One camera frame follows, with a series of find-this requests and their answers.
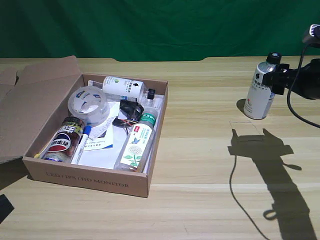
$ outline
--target bottle label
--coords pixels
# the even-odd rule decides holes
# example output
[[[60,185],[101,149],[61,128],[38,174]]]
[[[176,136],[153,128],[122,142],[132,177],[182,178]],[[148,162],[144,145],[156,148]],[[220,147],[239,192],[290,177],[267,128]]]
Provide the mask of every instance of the bottle label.
[[[156,124],[156,118],[151,113],[142,114],[140,121],[147,121],[147,122],[151,123],[152,126],[155,126],[155,124]]]
[[[137,169],[151,136],[152,129],[143,123],[133,126],[120,163]]]
[[[139,99],[144,83],[114,76],[106,76],[103,81],[103,91],[107,94]]]
[[[257,67],[243,107],[244,113],[252,119],[265,118],[275,97],[270,87],[263,85],[263,78],[264,72]]]
[[[128,96],[121,96],[120,100],[125,100],[125,101],[129,101],[129,102],[138,102],[138,99],[135,97],[128,97]]]

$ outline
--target marker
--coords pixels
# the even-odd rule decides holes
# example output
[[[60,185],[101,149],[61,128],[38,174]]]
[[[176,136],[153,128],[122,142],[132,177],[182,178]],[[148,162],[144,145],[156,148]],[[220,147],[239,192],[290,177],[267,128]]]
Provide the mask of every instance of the marker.
[[[73,155],[71,164],[76,164],[77,165],[79,163],[80,157],[82,155],[82,152],[84,151],[85,145],[86,145],[87,140],[89,138],[89,134],[91,132],[91,128],[92,127],[89,126],[89,125],[85,126],[82,138],[80,140],[80,143],[79,143],[78,147],[75,150],[75,153]]]

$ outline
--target white aerosol can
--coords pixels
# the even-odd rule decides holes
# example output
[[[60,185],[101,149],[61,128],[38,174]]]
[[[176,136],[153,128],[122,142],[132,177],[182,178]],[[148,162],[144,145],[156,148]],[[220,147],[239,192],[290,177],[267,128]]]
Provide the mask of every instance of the white aerosol can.
[[[246,97],[243,111],[251,119],[264,119],[274,100],[275,94],[271,92],[270,87],[263,85],[264,74],[272,70],[281,61],[281,54],[270,52],[266,61],[260,62],[254,71],[252,84]]]

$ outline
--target black bottle cap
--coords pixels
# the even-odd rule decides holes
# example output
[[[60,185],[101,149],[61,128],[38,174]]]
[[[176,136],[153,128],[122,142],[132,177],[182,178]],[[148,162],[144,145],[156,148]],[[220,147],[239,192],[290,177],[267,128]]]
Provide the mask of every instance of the black bottle cap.
[[[147,97],[146,98],[153,100],[155,98],[156,90],[154,90],[152,88],[149,88],[146,93],[147,93]]]
[[[266,58],[266,61],[270,64],[279,64],[281,57],[282,56],[279,52],[270,52]]]

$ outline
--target packing tape roll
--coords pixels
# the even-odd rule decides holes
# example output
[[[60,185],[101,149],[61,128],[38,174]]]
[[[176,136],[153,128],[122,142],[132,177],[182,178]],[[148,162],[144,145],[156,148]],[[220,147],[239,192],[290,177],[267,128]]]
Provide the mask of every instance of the packing tape roll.
[[[106,94],[96,86],[84,86],[72,93],[68,108],[73,116],[92,127],[103,123],[109,115]]]

